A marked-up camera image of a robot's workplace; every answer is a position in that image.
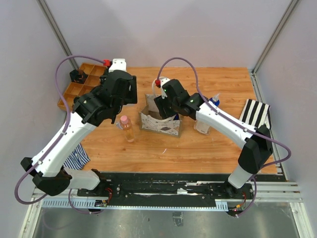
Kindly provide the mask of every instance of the bottle with orange liquid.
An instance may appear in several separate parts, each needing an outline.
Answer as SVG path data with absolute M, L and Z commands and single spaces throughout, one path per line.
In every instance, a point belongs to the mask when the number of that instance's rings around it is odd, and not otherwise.
M 120 117 L 119 127 L 124 131 L 124 136 L 128 142 L 134 141 L 134 133 L 131 120 L 127 116 Z

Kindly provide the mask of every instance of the metal frame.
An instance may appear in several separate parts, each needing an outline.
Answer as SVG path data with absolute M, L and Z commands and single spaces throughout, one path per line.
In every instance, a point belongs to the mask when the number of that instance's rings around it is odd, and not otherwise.
M 274 30 L 270 40 L 268 41 L 266 47 L 264 48 L 260 58 L 258 59 L 254 69 L 252 70 L 253 73 L 257 73 L 264 61 L 264 59 L 266 58 L 267 54 L 269 53 L 270 49 L 272 48 L 272 46 L 274 45 L 276 39 L 278 38 L 278 36 L 280 35 L 280 33 L 282 32 L 285 24 L 287 23 L 289 17 L 292 15 L 292 13 L 294 12 L 296 6 L 298 5 L 298 3 L 301 0 L 291 0 L 291 2 L 289 3 L 286 11 L 284 12 L 280 22 L 278 23 L 276 29 Z
M 36 224 L 38 222 L 38 218 L 40 215 L 41 207 L 42 207 L 43 201 L 40 201 L 39 203 L 35 203 L 32 205 L 29 205 L 29 208 L 26 212 L 24 222 L 21 227 L 21 231 L 19 234 L 19 238 L 31 238 L 33 237 Z
M 223 181 L 197 181 L 195 183 L 190 183 L 188 182 L 188 186 L 195 186 L 200 183 L 223 183 Z M 303 200 L 300 195 L 299 187 L 297 186 L 297 183 L 295 182 L 257 182 L 257 197 L 255 199 L 256 202 L 290 202 L 290 203 L 302 203 Z M 96 199 L 97 200 L 102 200 L 102 199 L 107 199 L 107 197 L 85 197 L 83 198 L 82 196 L 77 195 L 78 190 L 73 189 L 71 192 L 71 200 L 75 203 L 75 207 L 77 208 L 95 208 L 91 207 L 91 202 L 94 202 Z M 65 190 L 61 194 L 55 197 L 50 197 L 44 199 L 44 203 L 42 204 L 43 207 L 65 207 L 65 208 L 70 208 L 68 204 L 68 193 L 69 189 Z M 33 193 L 34 199 L 39 198 L 43 196 L 44 193 L 39 190 L 35 189 Z M 216 199 L 216 202 L 240 202 L 242 201 L 241 199 Z M 155 210 L 158 209 L 158 207 L 143 207 L 143 206 L 109 206 L 110 209 L 149 209 L 155 208 Z M 172 208 L 172 207 L 161 207 L 161 210 L 180 210 L 183 211 L 182 208 Z M 185 209 L 189 210 L 197 210 L 193 207 L 187 207 Z
M 49 25 L 51 26 L 52 31 L 54 32 L 54 34 L 55 34 L 58 42 L 60 43 L 60 46 L 62 47 L 63 51 L 65 52 L 65 54 L 67 56 L 72 55 L 70 48 L 68 47 L 68 44 L 66 43 L 56 21 L 51 13 L 51 10 L 50 10 L 48 4 L 46 3 L 45 0 L 36 0 L 36 1 L 38 2 L 40 9 L 43 11 L 45 18 L 49 22 Z M 79 68 L 75 59 L 70 59 L 69 62 L 74 69 Z
M 259 102 L 264 102 L 263 101 L 263 97 L 262 97 L 262 92 L 261 92 L 261 90 L 259 88 L 259 84 L 257 83 L 257 75 L 255 73 L 250 72 L 250 78 L 251 78 L 253 90 L 254 90 L 254 93 L 256 95 L 257 100 Z M 271 133 L 271 138 L 274 139 L 275 138 L 274 132 L 272 130 L 270 130 L 270 133 Z M 274 157 L 274 160 L 278 161 L 278 160 L 281 159 L 281 157 L 279 155 L 277 146 L 276 146 L 275 143 L 273 143 L 272 146 L 273 146 L 273 157 Z M 277 169 L 278 173 L 284 174 L 286 180 L 288 180 L 287 174 L 286 174 L 285 170 L 283 169 L 282 164 L 276 164 L 276 169 Z
M 71 199 L 72 205 L 75 208 L 96 209 L 95 201 L 100 198 L 81 198 L 73 196 Z M 43 199 L 43 208 L 71 208 L 68 198 L 45 198 Z M 108 205 L 107 207 L 99 207 L 101 210 L 164 210 L 164 211 L 228 211 L 226 201 L 216 201 L 215 207 L 157 207 L 157 206 L 116 206 Z
M 300 237 L 315 237 L 304 204 L 290 203 L 290 205 Z

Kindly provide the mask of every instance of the blue striped cloth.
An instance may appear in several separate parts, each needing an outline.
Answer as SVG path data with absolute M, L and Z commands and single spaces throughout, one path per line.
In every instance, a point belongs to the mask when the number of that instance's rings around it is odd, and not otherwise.
M 81 170 L 89 161 L 90 159 L 86 151 L 84 150 L 83 146 L 79 144 L 68 156 L 64 162 L 64 166 L 73 170 Z

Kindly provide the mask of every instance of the red cap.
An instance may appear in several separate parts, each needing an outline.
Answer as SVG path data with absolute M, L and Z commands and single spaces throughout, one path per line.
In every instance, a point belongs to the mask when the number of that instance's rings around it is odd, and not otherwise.
M 129 119 L 127 116 L 122 116 L 120 117 L 120 121 L 122 122 L 122 124 L 128 124 Z
M 159 80 L 159 79 L 156 79 L 156 80 L 155 80 L 155 85 L 156 85 L 158 88 L 160 88 L 160 80 Z
M 110 66 L 110 60 L 104 59 L 104 66 L 109 67 Z

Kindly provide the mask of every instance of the striped cloth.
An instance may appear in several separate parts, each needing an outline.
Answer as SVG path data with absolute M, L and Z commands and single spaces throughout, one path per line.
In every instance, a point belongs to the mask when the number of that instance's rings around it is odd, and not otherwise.
M 73 170 L 81 170 L 90 161 L 83 146 L 79 144 L 64 162 L 64 167 Z
M 240 116 L 240 121 L 246 124 L 253 125 L 259 128 L 261 125 L 266 125 L 271 128 L 271 120 L 269 116 L 270 105 L 260 103 L 255 100 L 248 99 Z

